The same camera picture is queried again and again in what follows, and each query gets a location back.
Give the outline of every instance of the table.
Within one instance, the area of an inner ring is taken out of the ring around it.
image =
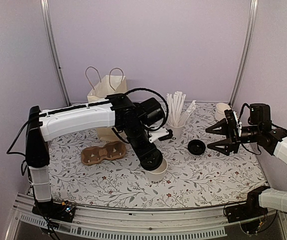
[[[156,144],[168,162],[167,173],[158,184],[146,181],[129,144],[123,159],[83,165],[80,153],[84,148],[105,144],[98,139],[95,129],[54,139],[49,147],[53,198],[81,205],[131,209],[203,208],[245,201],[249,191],[267,184],[255,155],[240,148],[239,153],[230,156],[210,149],[201,156],[192,156],[187,149],[192,139],[206,145],[222,139],[205,132],[216,122],[215,106],[198,103],[179,142]]]

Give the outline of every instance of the bundle of straws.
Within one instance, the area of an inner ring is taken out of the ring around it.
[[[167,93],[167,103],[169,106],[168,124],[172,127],[182,127],[185,125],[187,119],[196,109],[196,100],[193,100],[190,106],[182,114],[185,103],[186,94],[182,91],[176,91],[173,96]]]

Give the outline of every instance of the white wall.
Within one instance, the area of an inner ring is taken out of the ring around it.
[[[287,0],[259,1],[235,109],[244,102],[269,104],[272,121],[287,129]],[[258,158],[271,186],[287,191],[287,165],[266,152]]]
[[[39,0],[0,0],[0,239],[17,192],[27,187],[21,156],[5,152],[29,109],[64,106],[51,61]],[[15,150],[24,151],[24,138]]]
[[[128,87],[228,102],[242,55],[249,0],[51,0],[51,23],[72,102],[86,102],[85,69],[124,70]],[[89,71],[98,82],[96,72]],[[131,95],[133,100],[146,99]]]

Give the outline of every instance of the white paper bag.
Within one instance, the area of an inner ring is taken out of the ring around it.
[[[87,70],[90,68],[94,69],[97,72],[100,80],[95,86],[92,84],[92,82],[89,80],[87,76]],[[113,70],[120,70],[122,76],[111,75]],[[107,95],[124,94],[125,92],[127,92],[126,77],[124,76],[123,70],[121,70],[118,67],[113,68],[110,71],[109,75],[106,75],[103,78],[101,78],[98,70],[95,67],[89,66],[85,70],[85,75],[92,87],[92,90],[87,95],[88,103],[94,102],[98,99],[105,98],[107,97]],[[99,127],[96,130],[100,140],[109,142],[119,141],[119,138],[112,131],[111,127]]]

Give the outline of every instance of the brown cup carrier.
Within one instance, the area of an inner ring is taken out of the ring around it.
[[[81,151],[81,162],[84,165],[91,166],[93,164],[100,164],[104,159],[109,161],[122,159],[126,151],[126,146],[121,141],[109,142],[103,147],[86,147]]]

